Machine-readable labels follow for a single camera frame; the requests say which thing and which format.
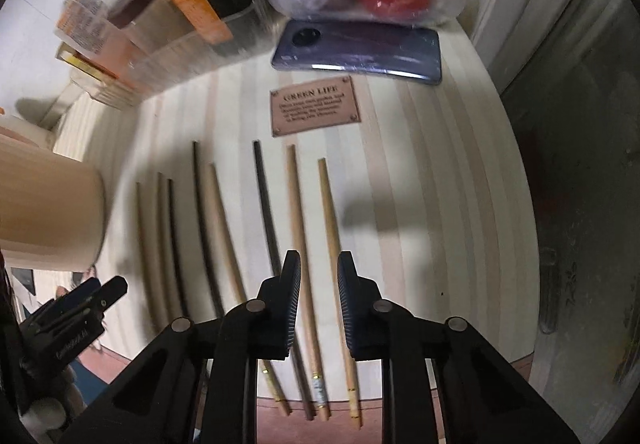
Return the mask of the orange white packet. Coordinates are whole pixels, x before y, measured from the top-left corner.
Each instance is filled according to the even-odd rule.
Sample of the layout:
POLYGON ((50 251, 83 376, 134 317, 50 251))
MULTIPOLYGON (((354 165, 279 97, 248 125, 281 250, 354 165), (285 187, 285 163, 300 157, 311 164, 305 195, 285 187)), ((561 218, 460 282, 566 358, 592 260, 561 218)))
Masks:
POLYGON ((120 83, 137 88, 132 69, 144 54, 107 14, 103 0, 64 0, 54 33, 120 83))

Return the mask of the yellow box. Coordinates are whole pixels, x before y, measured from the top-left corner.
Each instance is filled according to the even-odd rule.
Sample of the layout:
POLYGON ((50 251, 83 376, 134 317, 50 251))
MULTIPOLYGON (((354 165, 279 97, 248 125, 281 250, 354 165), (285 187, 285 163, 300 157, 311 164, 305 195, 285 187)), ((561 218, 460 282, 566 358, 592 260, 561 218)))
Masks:
POLYGON ((60 46, 58 46, 55 58, 69 64, 73 68, 91 76, 91 78, 94 78, 96 81, 101 83, 111 84, 117 80, 116 76, 112 72, 107 71, 103 66, 98 66, 93 63, 90 59, 84 57, 80 52, 77 52, 76 49, 70 47, 70 45, 67 45, 66 43, 61 43, 60 46))

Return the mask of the striped cat placemat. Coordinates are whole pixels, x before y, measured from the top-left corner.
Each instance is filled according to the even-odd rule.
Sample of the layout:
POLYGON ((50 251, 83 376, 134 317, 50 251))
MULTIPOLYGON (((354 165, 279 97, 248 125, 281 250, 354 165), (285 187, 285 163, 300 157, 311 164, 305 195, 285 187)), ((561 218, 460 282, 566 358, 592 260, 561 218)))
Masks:
POLYGON ((200 143, 206 223, 225 307, 236 304, 215 230, 216 164, 229 229, 247 297, 271 266, 262 225, 253 141, 260 141, 280 252, 294 249, 286 147, 296 146, 309 275, 330 422, 285 423, 304 432, 363 433, 348 419, 340 308, 333 271, 352 253, 360 274, 414 315, 460 316, 528 375, 538 318, 538 256, 532 199, 514 134, 498 92, 457 23, 439 30, 442 83, 357 75, 359 119, 350 125, 281 138, 271 133, 269 97, 314 81, 311 72, 279 72, 268 56, 226 66, 129 110, 81 96, 62 118, 54 149, 87 162, 104 182, 108 208, 96 261, 101 279, 124 276, 129 290, 105 317, 90 368, 125 364, 156 335, 146 304, 134 185, 142 184, 145 219, 160 269, 156 173, 174 181, 182 278, 191 318, 214 317, 205 275, 192 170, 200 143))

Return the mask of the cream cylindrical utensil holder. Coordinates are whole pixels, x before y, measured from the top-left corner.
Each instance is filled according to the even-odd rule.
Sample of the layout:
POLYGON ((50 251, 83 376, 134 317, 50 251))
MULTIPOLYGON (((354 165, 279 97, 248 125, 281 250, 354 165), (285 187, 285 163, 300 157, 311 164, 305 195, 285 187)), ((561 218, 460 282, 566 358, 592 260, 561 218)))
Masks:
POLYGON ((102 178, 2 127, 0 214, 1 253, 11 266, 85 271, 104 237, 102 178))

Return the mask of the dark brown chopstick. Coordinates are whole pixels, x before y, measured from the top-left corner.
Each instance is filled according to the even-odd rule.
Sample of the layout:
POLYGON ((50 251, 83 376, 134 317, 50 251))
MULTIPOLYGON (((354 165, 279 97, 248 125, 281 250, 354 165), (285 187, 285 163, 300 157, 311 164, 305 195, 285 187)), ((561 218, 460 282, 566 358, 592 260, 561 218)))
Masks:
POLYGON ((198 216, 198 235, 200 236, 205 275, 208 283, 210 297, 212 298, 215 315, 217 318, 221 318, 222 316, 224 316, 224 303, 222 303, 218 282, 215 275, 212 249, 210 248, 209 244, 205 203, 203 201, 202 176, 200 169, 200 143, 198 141, 192 141, 192 170, 196 215, 198 216))

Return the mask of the black chopstick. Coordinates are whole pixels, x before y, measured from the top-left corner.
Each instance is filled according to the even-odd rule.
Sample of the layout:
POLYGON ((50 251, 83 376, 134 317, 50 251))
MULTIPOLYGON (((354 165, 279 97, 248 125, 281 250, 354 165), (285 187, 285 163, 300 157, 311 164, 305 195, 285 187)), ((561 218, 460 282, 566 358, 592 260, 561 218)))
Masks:
POLYGON ((190 318, 189 305, 186 300, 186 288, 184 288, 184 281, 182 278, 181 259, 179 251, 178 229, 177 229, 177 216, 175 210, 175 193, 174 193, 174 181, 171 178, 167 178, 167 208, 168 208, 168 222, 169 222, 169 236, 172 262, 174 262, 174 275, 178 293, 178 300, 180 305, 180 312, 183 317, 190 318))
MULTIPOLYGON (((260 144, 260 141, 253 141, 253 153, 260 209, 262 210, 262 225, 264 225, 265 230, 271 271, 273 275, 279 275, 281 273, 282 260, 280 259, 277 235, 273 224, 267 178, 264 167, 264 158, 262 157, 262 145, 260 144)), ((303 357, 299 349, 296 334, 294 334, 292 341, 291 360, 300 397, 302 398, 305 417, 309 421, 314 420, 314 417, 316 416, 316 410, 314 409, 314 402, 311 398, 310 387, 304 369, 303 357)))

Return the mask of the clear acrylic organizer tray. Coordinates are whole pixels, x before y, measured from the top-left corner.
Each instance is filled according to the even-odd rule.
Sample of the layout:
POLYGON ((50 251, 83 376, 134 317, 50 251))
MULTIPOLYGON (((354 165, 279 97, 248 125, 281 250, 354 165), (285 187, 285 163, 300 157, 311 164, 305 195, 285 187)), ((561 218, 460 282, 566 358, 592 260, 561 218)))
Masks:
POLYGON ((65 44, 58 48, 56 58, 70 65, 72 80, 92 99, 126 109, 192 78, 267 52, 276 41, 281 21, 280 14, 272 9, 250 6, 227 20, 240 34, 234 40, 212 45, 191 32, 130 63, 122 78, 106 73, 65 44))

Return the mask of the brown lidded jar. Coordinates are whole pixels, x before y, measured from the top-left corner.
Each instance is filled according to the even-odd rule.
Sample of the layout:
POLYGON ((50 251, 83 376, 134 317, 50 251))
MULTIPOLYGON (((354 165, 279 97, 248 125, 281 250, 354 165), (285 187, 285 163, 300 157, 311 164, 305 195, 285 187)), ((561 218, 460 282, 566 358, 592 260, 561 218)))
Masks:
POLYGON ((146 62, 172 75, 182 69, 183 58, 172 44, 193 32, 194 27, 171 0, 116 0, 107 20, 142 50, 144 58, 134 67, 146 62))

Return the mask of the dark blue smartphone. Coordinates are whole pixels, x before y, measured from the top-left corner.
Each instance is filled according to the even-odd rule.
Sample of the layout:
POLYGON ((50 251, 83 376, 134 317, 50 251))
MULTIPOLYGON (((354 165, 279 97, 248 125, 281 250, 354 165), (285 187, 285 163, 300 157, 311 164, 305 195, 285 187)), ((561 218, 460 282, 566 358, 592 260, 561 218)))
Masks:
POLYGON ((283 29, 271 66, 281 71, 343 71, 426 85, 442 83, 437 32, 390 23, 291 20, 283 29))

